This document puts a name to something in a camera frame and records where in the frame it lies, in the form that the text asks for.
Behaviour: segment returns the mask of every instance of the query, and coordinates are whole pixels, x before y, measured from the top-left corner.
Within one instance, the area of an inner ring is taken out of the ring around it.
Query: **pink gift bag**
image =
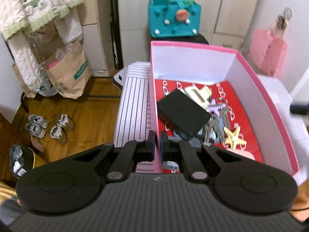
[[[287,44],[283,39],[271,35],[270,31],[255,29],[249,58],[265,74],[279,77],[283,67]]]

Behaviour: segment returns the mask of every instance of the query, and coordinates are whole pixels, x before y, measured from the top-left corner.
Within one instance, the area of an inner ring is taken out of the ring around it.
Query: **pair of shoes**
[[[60,144],[65,144],[68,137],[64,130],[72,131],[75,128],[75,123],[67,114],[55,114],[52,116],[52,120],[55,124],[48,129],[50,137]]]
[[[45,128],[49,121],[46,118],[35,114],[29,115],[28,120],[30,123],[25,125],[26,131],[32,136],[44,138],[46,134]]]

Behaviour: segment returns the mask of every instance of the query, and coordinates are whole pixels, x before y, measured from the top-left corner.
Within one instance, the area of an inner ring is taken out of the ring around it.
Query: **green label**
[[[74,75],[74,79],[78,79],[80,77],[80,75],[84,72],[84,70],[86,69],[88,63],[87,60],[82,64],[82,66],[79,68],[78,72]]]

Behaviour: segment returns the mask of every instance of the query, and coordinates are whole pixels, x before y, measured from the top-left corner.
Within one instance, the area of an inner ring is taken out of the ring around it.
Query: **metal screw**
[[[111,180],[119,180],[122,178],[122,173],[120,172],[110,172],[107,175],[108,178],[110,178]]]
[[[203,180],[203,179],[206,179],[207,176],[208,176],[208,175],[207,175],[206,173],[200,172],[200,171],[192,173],[192,177],[193,177],[194,179],[196,179],[196,180]]]

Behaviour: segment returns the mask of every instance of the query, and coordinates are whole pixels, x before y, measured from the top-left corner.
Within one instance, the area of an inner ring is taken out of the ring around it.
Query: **teal felt bag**
[[[149,0],[148,26],[153,37],[195,36],[201,7],[192,0]]]

